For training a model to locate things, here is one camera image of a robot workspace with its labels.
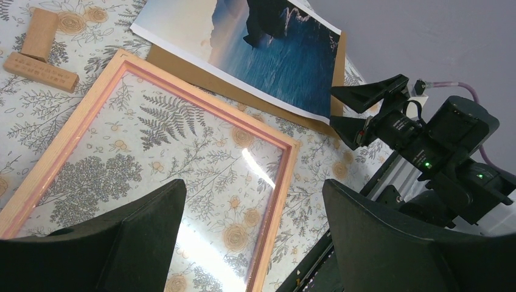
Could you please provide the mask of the light wooden picture frame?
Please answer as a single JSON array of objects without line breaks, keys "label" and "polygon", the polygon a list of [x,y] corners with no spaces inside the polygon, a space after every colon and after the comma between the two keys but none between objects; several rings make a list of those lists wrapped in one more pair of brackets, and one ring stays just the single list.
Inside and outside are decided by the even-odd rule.
[{"label": "light wooden picture frame", "polygon": [[298,149],[119,50],[1,212],[1,290],[261,291]]}]

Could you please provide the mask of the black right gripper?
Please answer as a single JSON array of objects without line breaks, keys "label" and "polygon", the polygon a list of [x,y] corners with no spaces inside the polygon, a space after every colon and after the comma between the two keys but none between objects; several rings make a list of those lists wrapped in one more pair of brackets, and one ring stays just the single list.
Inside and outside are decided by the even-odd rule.
[{"label": "black right gripper", "polygon": [[407,76],[398,74],[376,83],[331,87],[331,95],[356,113],[364,113],[381,100],[383,103],[375,116],[366,119],[331,116],[330,126],[351,150],[380,139],[420,170],[420,179],[431,179],[440,166],[440,145],[430,136],[428,124],[403,112],[409,104],[408,82]]}]

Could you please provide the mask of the mountain sea photo print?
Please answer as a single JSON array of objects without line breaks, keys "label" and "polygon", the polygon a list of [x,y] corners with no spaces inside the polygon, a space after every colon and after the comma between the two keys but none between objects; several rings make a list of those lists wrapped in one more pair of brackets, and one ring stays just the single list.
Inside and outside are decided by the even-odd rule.
[{"label": "mountain sea photo print", "polygon": [[299,1],[147,1],[131,31],[263,101],[329,123],[341,31]]}]

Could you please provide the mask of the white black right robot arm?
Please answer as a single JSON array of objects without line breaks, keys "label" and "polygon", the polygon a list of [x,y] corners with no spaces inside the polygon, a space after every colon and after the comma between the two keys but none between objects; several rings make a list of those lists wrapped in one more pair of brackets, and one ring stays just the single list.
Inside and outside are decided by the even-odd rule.
[{"label": "white black right robot arm", "polygon": [[399,74],[360,86],[334,86],[331,94],[357,113],[376,103],[380,111],[357,119],[331,116],[330,126],[351,149],[381,140],[420,171],[426,191],[399,207],[399,211],[440,227],[453,228],[461,217],[477,223],[499,204],[511,205],[515,176],[472,159],[499,127],[497,118],[476,98],[450,96],[429,121],[411,119],[408,77]]}]

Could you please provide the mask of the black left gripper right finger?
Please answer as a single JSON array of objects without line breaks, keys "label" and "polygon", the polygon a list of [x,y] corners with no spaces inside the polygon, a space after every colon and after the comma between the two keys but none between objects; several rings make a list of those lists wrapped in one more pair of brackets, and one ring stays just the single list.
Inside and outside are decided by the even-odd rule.
[{"label": "black left gripper right finger", "polygon": [[322,195],[346,291],[514,291],[515,235],[466,234],[411,218],[335,179]]}]

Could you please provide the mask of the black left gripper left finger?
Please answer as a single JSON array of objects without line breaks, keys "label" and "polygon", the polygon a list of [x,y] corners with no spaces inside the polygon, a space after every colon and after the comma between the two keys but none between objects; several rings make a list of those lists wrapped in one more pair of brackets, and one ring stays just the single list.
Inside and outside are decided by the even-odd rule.
[{"label": "black left gripper left finger", "polygon": [[163,291],[186,200],[174,179],[44,237],[1,241],[2,291]]}]

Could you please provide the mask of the brown cardboard backing board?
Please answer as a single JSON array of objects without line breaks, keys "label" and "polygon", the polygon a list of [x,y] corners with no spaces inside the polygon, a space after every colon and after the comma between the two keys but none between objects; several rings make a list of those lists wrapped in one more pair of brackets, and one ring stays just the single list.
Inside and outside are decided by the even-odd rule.
[{"label": "brown cardboard backing board", "polygon": [[334,138],[338,137],[334,129],[326,123],[302,117],[278,106],[272,105],[271,103],[268,103],[253,94],[216,77],[208,71],[189,63],[181,57],[167,52],[165,49],[155,44],[151,46],[146,60],[185,82],[207,89],[236,102],[240,102],[273,116],[283,118],[327,136]]}]

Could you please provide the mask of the clear acrylic frame sheet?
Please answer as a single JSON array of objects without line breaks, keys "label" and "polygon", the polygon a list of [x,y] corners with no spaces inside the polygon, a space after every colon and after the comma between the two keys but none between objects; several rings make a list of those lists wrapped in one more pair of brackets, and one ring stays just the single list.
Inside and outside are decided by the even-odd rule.
[{"label": "clear acrylic frame sheet", "polygon": [[126,71],[19,236],[89,220],[174,180],[186,185],[166,291],[262,291],[295,141],[214,96]]}]

